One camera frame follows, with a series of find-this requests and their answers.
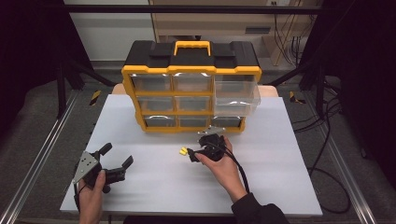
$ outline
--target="white wall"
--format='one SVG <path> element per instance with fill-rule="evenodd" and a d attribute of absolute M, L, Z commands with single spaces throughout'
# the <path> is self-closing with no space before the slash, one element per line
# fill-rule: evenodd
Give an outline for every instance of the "white wall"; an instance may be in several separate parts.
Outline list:
<path fill-rule="evenodd" d="M 148 0 L 64 0 L 67 5 L 148 5 Z M 125 61 L 135 40 L 155 40 L 150 14 L 70 13 L 91 61 Z"/>

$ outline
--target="yellow clamp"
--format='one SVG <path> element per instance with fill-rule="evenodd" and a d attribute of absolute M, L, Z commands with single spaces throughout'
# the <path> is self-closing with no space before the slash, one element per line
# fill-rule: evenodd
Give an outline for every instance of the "yellow clamp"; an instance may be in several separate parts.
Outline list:
<path fill-rule="evenodd" d="M 185 147 L 182 147 L 181 150 L 178 153 L 180 155 L 185 156 L 185 155 L 187 155 L 188 151 L 187 151 L 187 149 Z"/>

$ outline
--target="human hand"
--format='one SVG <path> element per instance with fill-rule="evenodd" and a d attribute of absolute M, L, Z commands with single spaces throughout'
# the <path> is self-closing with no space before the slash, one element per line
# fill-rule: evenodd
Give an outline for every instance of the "human hand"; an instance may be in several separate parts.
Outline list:
<path fill-rule="evenodd" d="M 226 136 L 223 137 L 226 147 L 233 152 L 230 140 Z M 233 203 L 248 194 L 239 178 L 235 162 L 227 154 L 224 154 L 219 161 L 212 161 L 201 153 L 195 153 L 195 157 L 209 168 L 219 183 L 227 190 Z"/>
<path fill-rule="evenodd" d="M 102 216 L 102 189 L 106 183 L 106 172 L 99 172 L 93 189 L 87 188 L 83 179 L 78 182 L 79 224 L 97 224 Z"/>

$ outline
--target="white tabletop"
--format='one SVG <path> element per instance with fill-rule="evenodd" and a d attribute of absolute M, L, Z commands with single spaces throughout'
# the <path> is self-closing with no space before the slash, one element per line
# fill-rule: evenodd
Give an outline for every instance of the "white tabletop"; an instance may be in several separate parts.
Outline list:
<path fill-rule="evenodd" d="M 282 98 L 262 98 L 246 129 L 226 135 L 259 203 L 274 203 L 289 217 L 322 215 Z M 108 95 L 86 150 L 94 152 L 110 142 L 113 148 L 101 157 L 104 168 L 118 168 L 130 155 L 134 163 L 125 180 L 112 184 L 104 196 L 104 211 L 230 215 L 232 202 L 210 171 L 178 154 L 181 147 L 199 149 L 199 138 L 197 133 L 143 133 L 130 97 Z M 73 196 L 70 186 L 61 211 L 77 212 Z"/>

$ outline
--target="person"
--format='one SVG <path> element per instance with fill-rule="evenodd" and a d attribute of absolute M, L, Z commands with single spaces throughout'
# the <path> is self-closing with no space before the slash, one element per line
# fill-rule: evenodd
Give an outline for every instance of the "person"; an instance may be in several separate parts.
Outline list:
<path fill-rule="evenodd" d="M 233 151 L 230 140 L 224 136 L 226 147 Z M 239 178 L 235 162 L 227 155 L 219 161 L 212 161 L 207 156 L 195 153 L 195 157 L 215 176 L 225 188 L 233 202 L 232 211 L 237 223 L 243 224 L 287 224 L 283 212 L 274 204 L 260 205 L 253 193 L 247 193 Z M 105 172 L 101 171 L 93 189 L 82 189 L 79 194 L 80 224 L 96 224 L 102 215 L 102 188 L 106 182 Z"/>

